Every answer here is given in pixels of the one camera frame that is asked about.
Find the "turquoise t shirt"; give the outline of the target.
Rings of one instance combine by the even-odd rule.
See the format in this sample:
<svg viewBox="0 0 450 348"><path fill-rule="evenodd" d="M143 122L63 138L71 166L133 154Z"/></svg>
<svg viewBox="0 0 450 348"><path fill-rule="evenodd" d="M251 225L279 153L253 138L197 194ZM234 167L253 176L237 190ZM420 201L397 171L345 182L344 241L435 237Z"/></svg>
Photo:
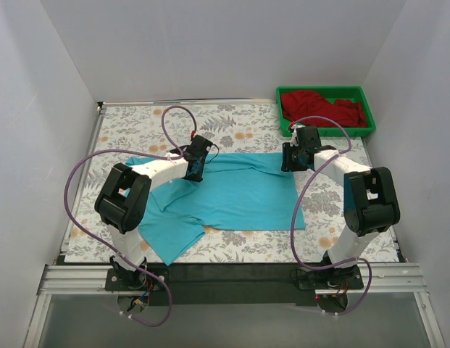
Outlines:
<svg viewBox="0 0 450 348"><path fill-rule="evenodd" d="M138 231L166 265L211 227L225 231L288 231L305 227L295 214L293 173L278 153L221 154L205 165L201 182L175 179L149 193Z"/></svg>

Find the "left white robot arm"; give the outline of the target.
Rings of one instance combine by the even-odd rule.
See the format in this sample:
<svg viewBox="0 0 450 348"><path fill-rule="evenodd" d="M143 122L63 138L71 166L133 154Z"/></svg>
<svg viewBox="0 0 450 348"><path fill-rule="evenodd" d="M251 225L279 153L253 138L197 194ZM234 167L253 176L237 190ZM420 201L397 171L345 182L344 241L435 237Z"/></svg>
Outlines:
<svg viewBox="0 0 450 348"><path fill-rule="evenodd" d="M147 280L146 271L140 268L146 258L138 227L150 192L176 179L202 181L206 157L212 147L211 141L197 135L189 145L146 164L129 167L119 163L111 169L96 199L95 211L107 225L116 249L110 264L117 278L129 289L141 289Z"/></svg>

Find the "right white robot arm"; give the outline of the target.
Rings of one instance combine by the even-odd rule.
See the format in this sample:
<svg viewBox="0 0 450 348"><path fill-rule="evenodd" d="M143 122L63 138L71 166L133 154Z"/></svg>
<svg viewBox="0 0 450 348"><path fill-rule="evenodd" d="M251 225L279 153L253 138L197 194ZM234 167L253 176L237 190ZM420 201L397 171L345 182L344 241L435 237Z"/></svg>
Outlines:
<svg viewBox="0 0 450 348"><path fill-rule="evenodd" d="M291 140L283 144L282 171L312 170L343 188L345 227L315 266L296 270L301 288L347 289L363 286L357 263L373 239L399 222L400 209L391 172L368 167L333 146L324 146L313 125L292 125Z"/></svg>

